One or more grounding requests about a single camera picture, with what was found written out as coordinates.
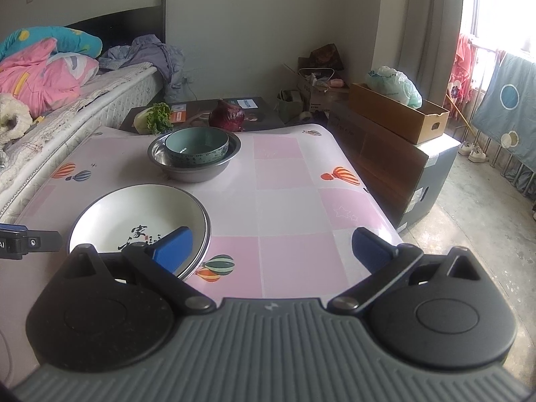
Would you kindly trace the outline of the white fluffy towel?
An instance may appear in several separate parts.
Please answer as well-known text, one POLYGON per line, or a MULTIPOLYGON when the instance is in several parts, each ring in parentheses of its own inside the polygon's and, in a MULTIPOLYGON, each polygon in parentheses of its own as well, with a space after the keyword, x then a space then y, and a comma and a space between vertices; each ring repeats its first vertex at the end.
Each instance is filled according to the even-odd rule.
POLYGON ((34 121, 28 106, 11 93, 0 94, 0 119, 1 145, 23 137, 34 121))

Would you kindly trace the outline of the grey crumpled clothes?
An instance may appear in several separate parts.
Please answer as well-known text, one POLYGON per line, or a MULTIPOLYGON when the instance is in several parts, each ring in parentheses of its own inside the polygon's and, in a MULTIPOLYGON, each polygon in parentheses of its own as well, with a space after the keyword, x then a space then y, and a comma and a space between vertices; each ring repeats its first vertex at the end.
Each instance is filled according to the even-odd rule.
POLYGON ((164 100, 169 104, 181 101, 185 56, 181 49, 163 43, 155 35, 136 37, 130 46, 111 47, 98 61, 103 70, 152 64, 162 75, 164 100))

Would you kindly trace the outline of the teal ceramic bowl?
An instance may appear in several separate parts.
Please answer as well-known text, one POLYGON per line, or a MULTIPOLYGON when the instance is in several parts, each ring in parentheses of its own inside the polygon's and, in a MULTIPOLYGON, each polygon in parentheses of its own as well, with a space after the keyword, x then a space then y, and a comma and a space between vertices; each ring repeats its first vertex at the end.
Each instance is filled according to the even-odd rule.
POLYGON ((218 128, 191 127, 170 134, 165 146, 180 163, 219 159, 228 149, 228 135, 218 128))

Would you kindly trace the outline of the white mattress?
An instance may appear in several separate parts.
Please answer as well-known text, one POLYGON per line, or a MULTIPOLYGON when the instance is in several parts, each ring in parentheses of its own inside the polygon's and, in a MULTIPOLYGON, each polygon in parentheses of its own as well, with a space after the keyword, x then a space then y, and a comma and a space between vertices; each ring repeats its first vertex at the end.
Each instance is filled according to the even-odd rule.
POLYGON ((1 221, 12 222, 66 157, 97 128, 117 129, 131 109, 162 90, 162 75, 148 63, 94 77, 80 96, 47 114, 1 160, 1 221))

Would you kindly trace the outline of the small open cardboard box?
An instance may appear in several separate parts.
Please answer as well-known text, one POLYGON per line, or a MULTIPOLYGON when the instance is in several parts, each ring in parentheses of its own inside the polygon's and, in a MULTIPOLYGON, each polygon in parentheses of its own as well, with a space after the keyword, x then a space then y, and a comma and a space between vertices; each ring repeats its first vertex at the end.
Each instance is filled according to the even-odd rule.
POLYGON ((443 135, 449 112, 423 101, 413 109, 371 90, 366 84, 353 83, 349 92, 352 111, 418 145, 443 135))

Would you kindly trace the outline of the green leafy cabbage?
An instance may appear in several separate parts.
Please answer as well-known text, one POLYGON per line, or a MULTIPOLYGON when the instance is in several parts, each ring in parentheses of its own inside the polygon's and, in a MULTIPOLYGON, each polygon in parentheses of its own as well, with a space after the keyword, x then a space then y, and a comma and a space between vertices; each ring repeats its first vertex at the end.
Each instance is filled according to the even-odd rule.
POLYGON ((173 128, 170 116, 170 106, 166 103, 158 103, 136 114, 133 127, 139 134, 166 133, 173 128))

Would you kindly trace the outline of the pink cartoon quilt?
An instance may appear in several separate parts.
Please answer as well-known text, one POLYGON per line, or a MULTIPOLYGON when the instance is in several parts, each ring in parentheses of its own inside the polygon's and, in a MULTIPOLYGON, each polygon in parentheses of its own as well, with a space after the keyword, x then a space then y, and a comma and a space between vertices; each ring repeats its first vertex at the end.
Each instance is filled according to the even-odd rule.
POLYGON ((98 70, 103 43, 81 30, 36 26, 1 42, 1 92, 29 108, 33 118, 73 102, 98 70))

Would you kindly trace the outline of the white ceramic plate with calligraphy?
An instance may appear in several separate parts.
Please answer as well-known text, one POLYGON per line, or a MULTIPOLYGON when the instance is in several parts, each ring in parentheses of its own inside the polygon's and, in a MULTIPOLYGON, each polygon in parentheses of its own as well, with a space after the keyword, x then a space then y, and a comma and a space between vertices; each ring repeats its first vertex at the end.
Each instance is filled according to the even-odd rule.
MULTIPOLYGON (((188 192, 163 184, 138 184, 110 192, 94 201, 77 218, 68 250, 87 243, 104 253, 119 252, 137 242, 156 245, 176 229, 188 228, 186 223, 194 198, 188 192)), ((186 237, 191 240, 192 251, 190 229, 186 237)), ((179 251, 174 257, 167 250, 165 253, 156 251, 151 256, 175 274, 190 253, 179 251)))

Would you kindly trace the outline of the steel bowl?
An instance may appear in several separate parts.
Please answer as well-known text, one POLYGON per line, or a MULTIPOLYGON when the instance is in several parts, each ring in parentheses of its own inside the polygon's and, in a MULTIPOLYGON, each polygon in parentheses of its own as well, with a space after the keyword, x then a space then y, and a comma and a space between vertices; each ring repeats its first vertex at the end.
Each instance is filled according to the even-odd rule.
POLYGON ((191 212, 186 226, 193 234, 193 248, 190 256, 175 271, 175 276, 181 280, 188 279, 201 266, 211 242, 210 217, 206 208, 197 198, 194 198, 194 202, 192 202, 191 212))
POLYGON ((201 163, 199 161, 178 162, 172 157, 172 152, 165 146, 171 136, 158 136, 149 144, 147 155, 149 160, 170 179, 180 183, 204 183, 222 174, 232 160, 241 151, 242 143, 237 135, 227 132, 228 149, 221 158, 201 163))

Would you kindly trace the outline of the blue hanging blanket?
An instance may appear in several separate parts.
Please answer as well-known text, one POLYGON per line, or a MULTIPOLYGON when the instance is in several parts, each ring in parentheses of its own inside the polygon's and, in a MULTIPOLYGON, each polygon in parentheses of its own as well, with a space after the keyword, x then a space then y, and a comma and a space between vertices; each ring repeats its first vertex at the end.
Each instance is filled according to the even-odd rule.
POLYGON ((535 168, 535 59, 504 55, 472 124, 531 169, 535 168))

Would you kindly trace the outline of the large brown grey carton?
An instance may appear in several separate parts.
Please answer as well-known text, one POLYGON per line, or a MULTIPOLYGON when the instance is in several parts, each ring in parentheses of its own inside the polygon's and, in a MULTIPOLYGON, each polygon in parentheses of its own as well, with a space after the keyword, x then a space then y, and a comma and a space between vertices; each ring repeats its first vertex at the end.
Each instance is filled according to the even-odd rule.
POLYGON ((429 213, 460 146, 447 134, 414 145, 343 102, 333 105, 327 128, 398 231, 429 213))

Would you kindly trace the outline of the white plastic bag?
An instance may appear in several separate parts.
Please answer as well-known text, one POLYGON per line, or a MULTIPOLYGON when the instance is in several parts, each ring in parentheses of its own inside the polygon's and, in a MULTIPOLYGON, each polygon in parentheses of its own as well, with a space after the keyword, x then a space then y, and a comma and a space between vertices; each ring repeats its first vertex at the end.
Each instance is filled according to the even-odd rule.
POLYGON ((365 83, 376 93, 386 96, 402 105, 419 109, 422 106, 422 97, 413 82, 401 71, 380 66, 370 70, 366 75, 365 83))

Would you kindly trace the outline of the black bed headboard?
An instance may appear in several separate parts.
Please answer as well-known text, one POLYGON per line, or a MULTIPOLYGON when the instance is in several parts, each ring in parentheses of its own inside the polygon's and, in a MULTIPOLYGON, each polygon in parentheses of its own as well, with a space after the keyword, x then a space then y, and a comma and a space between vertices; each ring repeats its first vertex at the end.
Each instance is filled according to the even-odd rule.
POLYGON ((154 35, 166 42, 166 0, 157 5, 100 15, 68 28, 81 30, 102 41, 102 53, 114 46, 130 46, 136 37, 154 35))

